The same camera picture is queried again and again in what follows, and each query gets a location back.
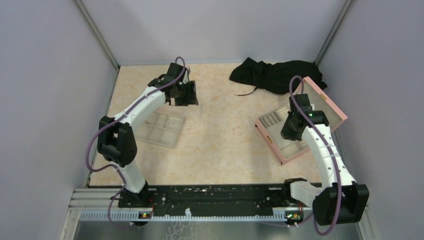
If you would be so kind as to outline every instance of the black drawstring bag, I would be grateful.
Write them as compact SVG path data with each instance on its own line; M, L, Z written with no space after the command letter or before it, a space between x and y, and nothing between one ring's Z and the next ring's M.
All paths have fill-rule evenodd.
M322 90L327 87L323 82L323 75L315 63L294 60L278 62L276 64L256 62L248 57L240 66L236 67L229 79L239 84L255 86L255 89L246 96L252 94L256 89L265 89L274 94L286 94L289 92L289 82L293 76L302 78L310 77ZM299 80L293 83L293 91L300 84Z

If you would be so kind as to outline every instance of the black string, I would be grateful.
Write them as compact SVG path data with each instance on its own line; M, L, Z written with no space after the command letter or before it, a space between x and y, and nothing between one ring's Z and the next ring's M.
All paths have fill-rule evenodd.
M254 90L251 93L240 94L240 95L236 95L236 96L247 96L247 95L251 95L252 93L254 93L256 91L256 89L258 89L258 87L255 87Z

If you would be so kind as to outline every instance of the beige table surface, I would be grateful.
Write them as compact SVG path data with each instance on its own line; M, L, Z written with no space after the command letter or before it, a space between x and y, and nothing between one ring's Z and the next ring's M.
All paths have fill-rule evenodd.
M310 152L292 162L280 161L255 128L257 117L276 109L288 95L276 95L229 80L240 63L188 64L196 81L198 106L164 105L157 111L182 115L184 123L176 147L166 148L138 141L137 166L150 185L282 183L305 178L320 182ZM131 104L147 84L166 73L167 65L122 66L108 116ZM97 155L94 166L108 162ZM91 175L90 185L121 184L112 169Z

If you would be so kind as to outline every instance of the black bag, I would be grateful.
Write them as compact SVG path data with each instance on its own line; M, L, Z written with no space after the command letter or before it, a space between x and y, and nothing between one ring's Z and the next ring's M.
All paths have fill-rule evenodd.
M266 89L274 94L286 94L289 92L290 80L296 75L302 78L310 77L322 90L327 87L317 65L301 60L279 62L273 65L263 61L256 62L248 57L232 71L229 79L239 84L255 86L253 92L259 88ZM293 91L299 84L299 80L293 82Z

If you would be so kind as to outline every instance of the open box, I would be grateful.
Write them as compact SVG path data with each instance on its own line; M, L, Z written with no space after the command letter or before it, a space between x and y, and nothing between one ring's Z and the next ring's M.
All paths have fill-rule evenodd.
M303 83L303 93L308 94L312 108L324 111L331 131L337 129L348 117L310 77L305 77ZM299 94L301 90L302 85L299 84L294 93ZM260 116L255 122L257 129L280 159L281 165L309 151L309 147L304 140L290 141L281 137L281 129L287 119L288 111L290 111L289 97L283 101L279 108Z

